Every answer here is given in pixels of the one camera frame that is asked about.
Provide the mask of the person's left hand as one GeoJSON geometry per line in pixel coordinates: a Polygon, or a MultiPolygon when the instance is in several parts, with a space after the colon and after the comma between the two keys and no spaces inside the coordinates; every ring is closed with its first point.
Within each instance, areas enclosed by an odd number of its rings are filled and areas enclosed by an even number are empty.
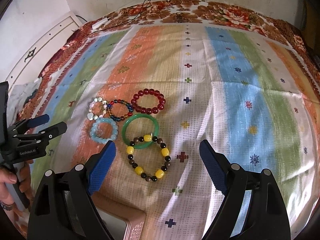
{"type": "MultiPolygon", "coordinates": [[[[33,199],[33,193],[31,188],[31,175],[30,175],[30,164],[34,161],[29,160],[26,161],[24,167],[20,170],[21,183],[20,183],[20,191],[25,193],[28,199],[31,201],[33,199]]],[[[5,168],[1,167],[1,202],[5,206],[13,206],[14,200],[9,193],[6,183],[15,184],[17,182],[17,176],[5,168]]]]}

